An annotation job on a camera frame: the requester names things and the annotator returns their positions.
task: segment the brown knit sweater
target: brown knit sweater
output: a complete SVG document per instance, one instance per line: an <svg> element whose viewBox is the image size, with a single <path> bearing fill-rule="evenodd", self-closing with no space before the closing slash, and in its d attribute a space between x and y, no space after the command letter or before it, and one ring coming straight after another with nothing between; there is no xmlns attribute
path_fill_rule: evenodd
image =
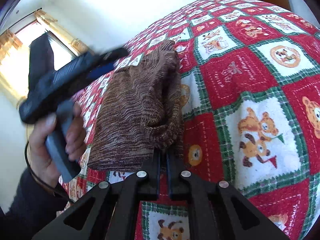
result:
<svg viewBox="0 0 320 240"><path fill-rule="evenodd" d="M154 147L182 156L179 59L163 41L138 66L115 71L97 117L88 167L137 171Z"/></svg>

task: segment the bed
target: bed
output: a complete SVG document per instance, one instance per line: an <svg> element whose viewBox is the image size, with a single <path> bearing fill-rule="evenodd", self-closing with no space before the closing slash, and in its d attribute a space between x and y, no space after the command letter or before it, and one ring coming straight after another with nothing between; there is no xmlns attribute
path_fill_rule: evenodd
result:
<svg viewBox="0 0 320 240"><path fill-rule="evenodd" d="M197 0L128 41L116 69L138 65L165 39L180 58L188 169L229 181L291 240L303 238L320 214L319 29L263 1ZM130 175L87 167L111 78L101 76L78 99L87 150L80 174L63 183L73 200ZM180 239L189 239L185 203L168 198L164 175L159 200L140 203L136 239L157 239L159 220L177 222Z"/></svg>

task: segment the black cable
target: black cable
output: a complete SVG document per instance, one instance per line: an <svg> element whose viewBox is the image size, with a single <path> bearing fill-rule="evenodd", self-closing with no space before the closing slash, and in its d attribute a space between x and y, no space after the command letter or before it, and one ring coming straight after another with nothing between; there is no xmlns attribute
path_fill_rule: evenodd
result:
<svg viewBox="0 0 320 240"><path fill-rule="evenodd" d="M58 194L59 196L61 196L62 198L65 198L66 200L68 200L70 203L74 203L74 201L72 199L69 198L68 194L63 191L61 192L60 190L51 187L50 185L46 184L42 179L40 179L35 173L34 171L31 169L30 163L28 161L28 155L27 155L27 151L28 151L28 145L29 145L29 141L27 141L26 147L24 149L24 157L26 159L26 163L27 163L27 167L28 170L30 171L31 175L34 176L43 186L47 187L48 189L52 190L55 194Z"/></svg>

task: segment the hand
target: hand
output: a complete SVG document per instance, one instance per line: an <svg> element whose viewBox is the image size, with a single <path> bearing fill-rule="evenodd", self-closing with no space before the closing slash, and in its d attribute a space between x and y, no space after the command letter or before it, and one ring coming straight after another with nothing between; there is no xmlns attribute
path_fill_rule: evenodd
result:
<svg viewBox="0 0 320 240"><path fill-rule="evenodd" d="M83 128L81 108L75 103L73 108L74 119L68 129L66 136L66 152L70 161L79 159L86 150L84 138L86 136ZM56 187L60 172L52 161L44 145L46 137L53 132L57 123L57 116L50 114L46 118L36 122L32 134L29 137L30 156L29 163L34 173L51 187Z"/></svg>

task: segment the yellow curtain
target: yellow curtain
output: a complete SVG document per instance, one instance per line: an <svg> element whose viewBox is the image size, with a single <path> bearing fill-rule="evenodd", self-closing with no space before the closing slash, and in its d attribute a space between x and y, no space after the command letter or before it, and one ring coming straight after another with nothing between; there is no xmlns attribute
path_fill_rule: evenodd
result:
<svg viewBox="0 0 320 240"><path fill-rule="evenodd" d="M58 24L58 20L54 19L43 10L36 10L34 15L41 25L53 32L54 35L56 35L77 56L88 50L88 47L81 40L73 37Z"/></svg>
<svg viewBox="0 0 320 240"><path fill-rule="evenodd" d="M16 108L28 94L29 48L10 30L0 35L0 90Z"/></svg>

